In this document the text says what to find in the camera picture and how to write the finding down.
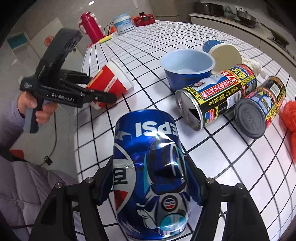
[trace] frying pan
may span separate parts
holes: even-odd
[[[256,18],[253,17],[252,15],[248,14],[247,11],[242,12],[242,11],[237,11],[237,17],[239,20],[241,20],[243,23],[248,24],[248,25],[256,25],[257,21]]]
[[[264,27],[266,27],[266,28],[272,33],[272,35],[273,35],[276,39],[278,39],[282,44],[284,44],[284,45],[288,45],[288,44],[289,44],[289,42],[288,42],[288,41],[287,41],[282,35],[280,35],[278,32],[272,30],[271,28],[267,27],[267,26],[264,25],[263,23],[261,23],[261,25],[264,26]]]

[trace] checkered tablecloth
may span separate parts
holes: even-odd
[[[133,81],[134,88],[112,107],[97,111],[85,106],[77,110],[78,178],[82,181],[105,166],[113,152],[114,126],[122,115],[138,109],[163,110],[176,121],[184,154],[190,156],[207,177],[213,177],[221,184],[243,183],[262,215],[270,240],[277,241],[296,214],[296,168],[290,154],[290,133],[280,116],[276,116],[265,135],[257,140],[246,137],[238,129],[232,112],[195,132],[178,112],[160,66],[159,59],[165,53],[181,48],[201,50],[202,44],[210,39],[231,43],[242,56],[260,62],[268,76],[276,75],[286,85],[286,101],[295,100],[296,83],[284,68],[262,51],[229,34],[195,24],[157,21],[122,35],[113,35],[111,40],[92,45],[87,50],[82,70],[94,76],[110,58],[114,58]],[[222,238],[226,207],[226,203],[221,206],[215,241]],[[116,221],[113,193],[98,210],[109,239],[127,240]],[[194,215],[179,240],[190,240],[199,212],[200,207],[193,205]]]

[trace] purple sleeve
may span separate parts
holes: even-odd
[[[0,116],[0,148],[8,148],[15,143],[23,132],[25,119],[17,109],[16,98]]]

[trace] yellow sponge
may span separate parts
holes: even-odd
[[[104,42],[110,40],[111,38],[112,38],[112,35],[108,35],[108,36],[106,36],[106,37],[100,39],[100,40],[99,40],[99,43],[100,43],[100,44],[101,44],[101,43],[104,43]]]

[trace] astronaut illustration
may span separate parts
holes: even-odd
[[[145,227],[163,236],[181,233],[190,213],[190,193],[182,151],[170,139],[153,139],[144,158],[145,203],[137,213]]]

